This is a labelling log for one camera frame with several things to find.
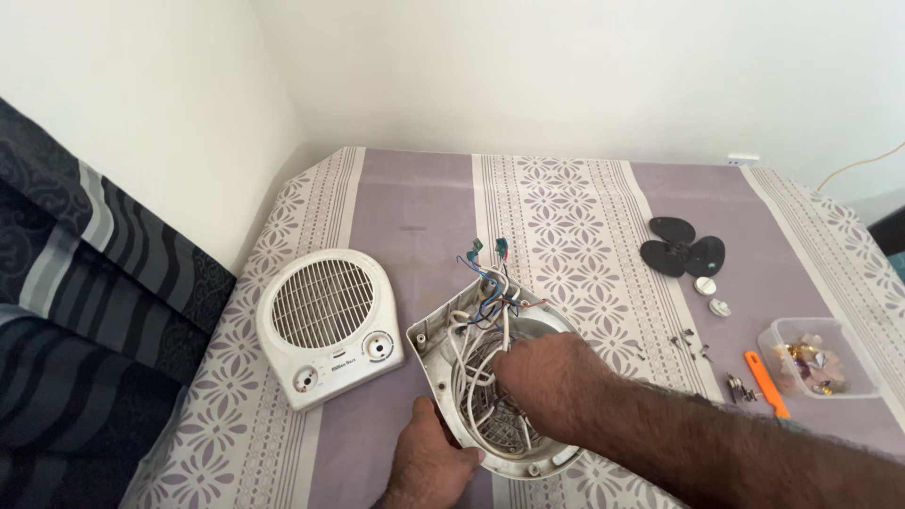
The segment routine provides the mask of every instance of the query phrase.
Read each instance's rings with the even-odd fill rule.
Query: orange plastic tool
[[[764,393],[764,399],[767,400],[767,403],[773,405],[774,415],[778,418],[791,418],[792,416],[789,415],[789,411],[786,409],[786,404],[783,403],[782,397],[779,396],[779,391],[773,385],[773,380],[770,379],[767,368],[764,367],[764,363],[760,361],[757,353],[746,351],[745,360],[748,362],[751,372],[754,373],[754,378],[760,386],[760,391]]]

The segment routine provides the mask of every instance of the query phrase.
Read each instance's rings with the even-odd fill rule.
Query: clear plastic container
[[[787,344],[801,340],[807,333],[823,339],[822,350],[835,352],[839,357],[839,371],[850,385],[849,390],[834,394],[818,394],[808,388],[801,379],[798,367],[786,348]],[[761,359],[776,388],[787,396],[805,394],[815,399],[876,398],[880,396],[877,376],[872,362],[861,351],[861,345],[852,333],[833,318],[780,318],[757,337]]]

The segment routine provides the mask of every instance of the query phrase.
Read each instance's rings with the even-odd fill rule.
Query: green wire connector
[[[469,262],[474,261],[474,257],[478,255],[478,252],[481,248],[484,247],[484,244],[481,243],[480,238],[474,239],[474,243],[472,244],[472,249],[468,253],[465,254],[465,257],[468,258]]]
[[[497,255],[500,256],[500,259],[506,256],[507,249],[509,249],[509,243],[506,242],[506,237],[498,238],[496,251]]]

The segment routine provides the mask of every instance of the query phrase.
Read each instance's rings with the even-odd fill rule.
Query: blue wire
[[[455,260],[456,260],[456,263],[459,263],[459,261],[462,260],[463,263],[465,263],[466,265],[469,265],[469,262],[465,261],[465,259],[462,258],[461,254],[456,255]],[[490,281],[491,283],[493,283],[494,286],[497,287],[496,293],[494,293],[491,297],[488,297],[487,300],[482,302],[481,307],[478,308],[478,312],[475,313],[474,318],[472,319],[472,322],[477,323],[481,319],[481,312],[484,311],[484,306],[486,306],[487,303],[489,303],[493,299],[496,299],[500,295],[502,288],[500,288],[500,284],[497,283],[497,280],[489,277],[487,275],[487,273],[485,273],[481,269],[479,269],[478,266],[476,264],[474,264],[474,260],[471,261],[471,265],[469,266],[469,268],[472,269],[474,272],[480,274],[482,278],[486,279],[487,281]]]

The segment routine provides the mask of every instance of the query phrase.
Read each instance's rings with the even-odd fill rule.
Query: black fan blade
[[[726,245],[719,237],[712,235],[692,244],[689,253],[691,256],[685,262],[685,270],[695,277],[716,275],[726,261]]]
[[[694,226],[678,217],[655,217],[651,219],[651,231],[662,237],[666,242],[684,242],[691,244],[694,241]]]
[[[665,242],[649,240],[641,244],[641,257],[646,264],[659,273],[672,277],[685,274],[680,257],[670,254],[670,247]]]

